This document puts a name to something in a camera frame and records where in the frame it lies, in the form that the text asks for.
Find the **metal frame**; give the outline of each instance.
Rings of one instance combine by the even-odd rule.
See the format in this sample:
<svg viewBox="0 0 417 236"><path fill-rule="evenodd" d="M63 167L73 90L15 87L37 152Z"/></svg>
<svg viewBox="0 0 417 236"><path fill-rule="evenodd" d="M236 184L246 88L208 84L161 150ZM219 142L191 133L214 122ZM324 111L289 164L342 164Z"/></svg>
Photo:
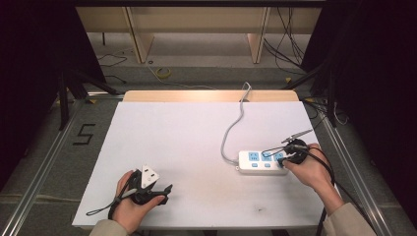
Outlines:
<svg viewBox="0 0 417 236"><path fill-rule="evenodd" d="M323 113L320 113L320 117L322 119L325 119L325 115ZM324 120L324 123L326 130L328 131L328 136L330 137L330 140L333 142L333 145L339 155L343 167L346 169L349 179L352 182L352 185L358 194L359 200L361 201L364 210L370 217L372 225L374 226L377 235L393 235L392 230L390 229L389 225L385 220L384 214L381 212L376 201L374 200L371 191L367 187L364 179L362 178L361 173L356 167L356 164L353 161L349 151L347 150L347 147L344 144L343 139L338 133L337 128L334 128L327 118Z"/></svg>
<svg viewBox="0 0 417 236"><path fill-rule="evenodd" d="M18 205L16 206L14 212L10 216L6 227L2 232L2 236L12 236L17 235L19 230L23 226L26 217L29 214L29 211L36 199L37 194L39 193L43 183L45 182L50 169L52 168L55 159L59 155L62 146L65 143L65 140L70 133L72 126L74 124L75 119L77 118L77 114L83 107L84 101L77 100L72 109L72 114L70 119L62 131L58 132L57 137L55 138L51 148L49 149L46 157L44 158L42 164L40 165L39 169L37 170L33 180L31 181L29 187L27 188L26 192L22 196L21 200L19 201Z"/></svg>

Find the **power strip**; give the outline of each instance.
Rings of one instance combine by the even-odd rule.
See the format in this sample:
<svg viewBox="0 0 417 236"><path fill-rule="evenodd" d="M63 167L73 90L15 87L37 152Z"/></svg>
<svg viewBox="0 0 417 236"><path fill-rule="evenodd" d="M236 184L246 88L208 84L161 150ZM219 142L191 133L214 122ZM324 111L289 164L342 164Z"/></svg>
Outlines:
<svg viewBox="0 0 417 236"><path fill-rule="evenodd" d="M243 174L257 175L285 175L288 169L280 166L278 160L286 157L284 151L275 153L262 152L258 150L241 150L239 151L238 170Z"/></svg>

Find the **metal bar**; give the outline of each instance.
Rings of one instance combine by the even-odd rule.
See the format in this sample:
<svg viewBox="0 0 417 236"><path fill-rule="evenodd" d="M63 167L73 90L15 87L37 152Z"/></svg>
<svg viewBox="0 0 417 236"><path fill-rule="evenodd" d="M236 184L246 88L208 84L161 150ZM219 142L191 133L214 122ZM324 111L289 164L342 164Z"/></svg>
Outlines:
<svg viewBox="0 0 417 236"><path fill-rule="evenodd" d="M76 7L298 7L321 8L325 6L346 6L353 0L42 0L41 4L65 4Z"/></svg>
<svg viewBox="0 0 417 236"><path fill-rule="evenodd" d="M65 86L64 74L61 74L58 78L59 88L59 108L61 109L61 126L59 130L64 129L68 120L70 119L69 108L68 108L68 94L67 87Z"/></svg>
<svg viewBox="0 0 417 236"><path fill-rule="evenodd" d="M336 148L340 160L346 169L350 180L352 181L353 187L358 193L358 197L363 205L363 208L371 219L377 235L393 235L389 225L387 225L387 221L385 220L383 213L380 211L376 201L372 196L371 191L364 182L362 175L356 167L355 162L349 154L349 151L347 150L346 145L344 144L343 139L341 138L337 129L332 127L328 119L325 119L325 127L328 131L328 135L330 136L331 141L334 144L334 147Z"/></svg>
<svg viewBox="0 0 417 236"><path fill-rule="evenodd" d="M89 92L86 99L123 99L125 95L111 95L107 92Z"/></svg>
<svg viewBox="0 0 417 236"><path fill-rule="evenodd" d="M40 191L43 183L48 176L48 173L55 162L65 140L68 137L68 134L71 131L73 126L74 120L77 117L78 112L83 106L83 102L81 100L77 100L72 109L72 114L70 116L70 120L67 123L66 127L58 132L57 137L55 138L51 148L49 149L45 159L43 160L42 164L40 165L39 169L37 170L33 180L31 181L28 189L26 190L25 194L22 196L20 202L18 203L17 207L15 208L14 212L12 213L11 217L9 218L5 229L2 232L2 236L12 236L17 235L21 227L23 226L26 217L29 214L29 211L36 199L38 192Z"/></svg>

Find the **gray cable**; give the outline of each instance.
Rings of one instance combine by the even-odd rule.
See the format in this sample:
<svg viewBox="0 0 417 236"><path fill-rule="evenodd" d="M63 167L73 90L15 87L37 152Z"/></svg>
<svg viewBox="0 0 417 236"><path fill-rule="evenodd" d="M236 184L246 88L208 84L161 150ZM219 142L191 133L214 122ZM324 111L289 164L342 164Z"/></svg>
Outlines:
<svg viewBox="0 0 417 236"><path fill-rule="evenodd" d="M248 96L249 91L252 89L251 85L249 85L249 83L245 82L245 84L243 85L242 89L248 86L248 89L246 90L246 92L243 94L242 98L240 99L240 116L239 118L237 118L237 120L235 122L233 122L233 124L231 124L229 126L229 128L227 128L226 132L224 133L224 137L223 137L223 142L221 143L221 156L223 156L223 159L225 159L227 162L231 163L231 164L238 164L239 160L238 159L230 159L229 157L226 156L226 154L224 153L224 144L226 143L226 139L227 139L227 135L229 134L229 131L233 128L233 126L235 126L243 117L244 111L243 111L243 100Z"/></svg>

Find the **white tabletop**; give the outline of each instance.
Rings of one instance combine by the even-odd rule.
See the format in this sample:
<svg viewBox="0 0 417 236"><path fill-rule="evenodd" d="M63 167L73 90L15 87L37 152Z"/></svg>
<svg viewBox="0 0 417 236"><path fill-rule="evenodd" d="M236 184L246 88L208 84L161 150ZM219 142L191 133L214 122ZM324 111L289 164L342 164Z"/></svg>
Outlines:
<svg viewBox="0 0 417 236"><path fill-rule="evenodd" d="M281 146L290 135L312 129L304 105L245 102L243 119L230 131L225 153ZM117 181L147 164L160 179L154 191L173 184L165 206L144 219L144 229L265 229L317 225L323 204L289 173L242 175L221 157L226 129L239 116L238 102L120 102L73 225L92 228L108 210ZM301 138L317 143L311 132Z"/></svg>

